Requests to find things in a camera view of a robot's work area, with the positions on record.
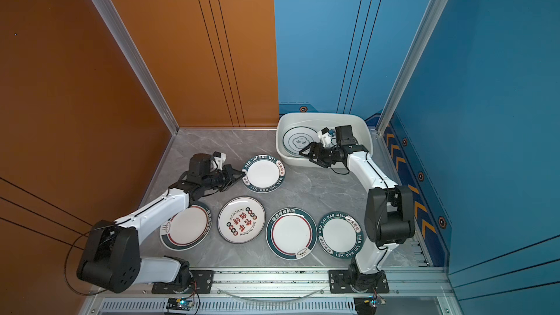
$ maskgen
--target plate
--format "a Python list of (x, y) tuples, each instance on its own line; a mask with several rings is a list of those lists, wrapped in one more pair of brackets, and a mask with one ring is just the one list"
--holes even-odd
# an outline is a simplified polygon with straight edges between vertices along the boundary
[(258, 155), (247, 161), (242, 171), (245, 172), (243, 183), (249, 190), (268, 193), (276, 190), (286, 175), (284, 164), (276, 157)]
[(288, 151), (291, 155), (295, 157), (301, 157), (300, 151), (312, 142), (320, 143), (317, 132), (308, 127), (296, 127), (288, 130), (282, 142), (284, 144), (284, 149)]
[(350, 259), (362, 249), (364, 237), (358, 221), (344, 212), (326, 214), (317, 226), (321, 247), (333, 257)]
[(210, 226), (210, 208), (197, 202), (162, 224), (160, 239), (168, 249), (184, 251), (199, 244), (208, 235)]
[(218, 231), (227, 241), (245, 243), (257, 237), (264, 222), (264, 208), (259, 201), (238, 197), (222, 208), (218, 216)]
[(317, 226), (303, 210), (284, 208), (268, 221), (267, 242), (278, 257), (301, 259), (311, 253), (317, 242)]

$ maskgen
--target marble floor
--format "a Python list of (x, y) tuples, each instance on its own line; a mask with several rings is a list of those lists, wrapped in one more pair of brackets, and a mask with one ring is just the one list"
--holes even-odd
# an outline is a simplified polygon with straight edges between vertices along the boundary
[[(181, 129), (150, 194), (142, 205), (162, 194), (168, 185), (176, 182), (179, 175), (186, 171), (189, 159), (195, 153), (219, 151), (226, 153), (226, 163), (241, 170), (245, 162), (256, 155), (268, 154), (280, 159), (276, 152), (275, 130), (191, 130)], [(395, 169), (389, 153), (381, 139), (374, 138), (372, 157), (378, 166), (392, 179), (396, 178)], [(337, 175), (324, 168), (293, 167), (286, 165), (284, 183), (270, 193), (254, 193), (242, 182), (228, 191), (216, 193), (200, 199), (207, 204), (214, 217), (212, 227), (206, 238), (192, 249), (173, 251), (160, 241), (159, 230), (154, 231), (141, 246), (145, 257), (176, 256), (190, 262), (192, 267), (285, 267), (320, 266), (344, 267), (349, 261), (335, 258), (323, 251), (319, 243), (310, 255), (289, 261), (276, 256), (268, 247), (265, 232), (244, 244), (232, 244), (220, 236), (216, 220), (221, 208), (231, 199), (250, 196), (258, 199), (267, 214), (286, 207), (298, 207), (308, 212), (317, 223), (323, 215), (331, 211), (343, 211), (355, 217), (363, 226), (363, 212), (366, 207), (366, 191), (354, 174)], [(424, 255), (416, 239), (408, 240), (399, 246), (384, 263), (384, 266), (424, 266)]]

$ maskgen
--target orange wall panel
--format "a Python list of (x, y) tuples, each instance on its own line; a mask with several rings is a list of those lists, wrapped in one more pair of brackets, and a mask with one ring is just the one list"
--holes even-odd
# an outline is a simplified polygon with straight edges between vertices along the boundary
[(274, 0), (112, 0), (180, 126), (278, 122)]
[(278, 123), (274, 0), (220, 0), (247, 125)]
[(171, 135), (91, 0), (0, 8), (0, 177), (68, 212), (0, 180), (2, 313), (73, 314), (80, 219), (137, 208)]

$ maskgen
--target black mounting bracket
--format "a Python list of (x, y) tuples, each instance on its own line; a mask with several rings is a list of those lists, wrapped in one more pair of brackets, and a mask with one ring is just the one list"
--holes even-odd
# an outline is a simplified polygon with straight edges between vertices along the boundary
[(375, 274), (363, 275), (358, 277), (357, 283), (360, 279), (367, 279), (371, 285), (367, 291), (357, 291), (351, 284), (351, 272), (349, 270), (329, 270), (329, 282), (331, 293), (374, 293), (385, 294), (389, 292), (387, 276), (385, 271), (381, 270)]
[[(191, 283), (196, 282), (198, 294), (210, 293), (214, 283), (214, 270), (190, 270), (190, 276)], [(184, 289), (184, 287), (172, 283), (157, 282), (152, 287), (152, 294), (191, 294), (192, 292), (192, 287)]]

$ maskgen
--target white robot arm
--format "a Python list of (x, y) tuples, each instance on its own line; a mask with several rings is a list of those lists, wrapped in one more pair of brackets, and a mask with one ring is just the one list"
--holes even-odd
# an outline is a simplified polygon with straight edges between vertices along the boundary
[(157, 199), (115, 221), (95, 224), (76, 272), (78, 278), (115, 293), (135, 283), (167, 283), (181, 291), (188, 288), (192, 275), (187, 261), (141, 258), (139, 245), (207, 190), (225, 191), (242, 179), (245, 173), (224, 165), (225, 159), (226, 155), (218, 152), (196, 154), (190, 159), (189, 170)]
[[(379, 266), (398, 244), (414, 235), (414, 201), (408, 187), (399, 186), (374, 163), (368, 150), (358, 144), (351, 126), (335, 128), (337, 143), (331, 146), (329, 129), (318, 132), (321, 143), (310, 143), (300, 155), (323, 168), (342, 162), (368, 192), (362, 249), (350, 264), (348, 283), (356, 291), (367, 291), (376, 279)], [(387, 207), (396, 207), (388, 211)]]
[[(356, 142), (351, 126), (337, 127), (336, 133), (336, 146), (310, 143), (300, 154), (324, 168), (342, 162), (368, 191), (368, 239), (349, 268), (349, 283), (358, 291), (366, 291), (389, 253), (414, 235), (412, 192), (383, 173), (368, 150)], [(192, 274), (187, 261), (175, 257), (141, 258), (139, 245), (165, 220), (205, 196), (206, 190), (225, 191), (242, 179), (245, 173), (224, 165), (225, 159), (225, 154), (218, 152), (196, 154), (189, 170), (157, 199), (115, 221), (95, 224), (82, 253), (78, 278), (115, 293), (136, 283), (165, 283), (178, 292), (188, 288)], [(388, 212), (387, 206), (397, 209)]]

